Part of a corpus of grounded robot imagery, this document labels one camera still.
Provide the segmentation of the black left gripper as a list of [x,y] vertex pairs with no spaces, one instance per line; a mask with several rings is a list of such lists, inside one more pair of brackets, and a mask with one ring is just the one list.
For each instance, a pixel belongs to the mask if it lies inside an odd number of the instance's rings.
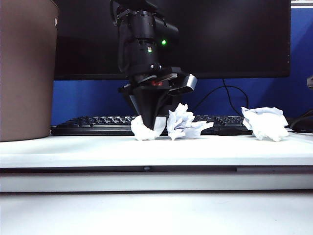
[[[186,76],[186,72],[180,67],[161,67],[150,69],[137,74],[128,74],[129,83],[118,88],[119,93],[128,91],[131,86],[152,85],[163,81]],[[164,104],[168,89],[163,87],[137,87],[133,90],[134,95],[129,95],[130,101],[137,115],[141,115],[143,123],[149,129],[153,129],[155,119],[161,106]]]

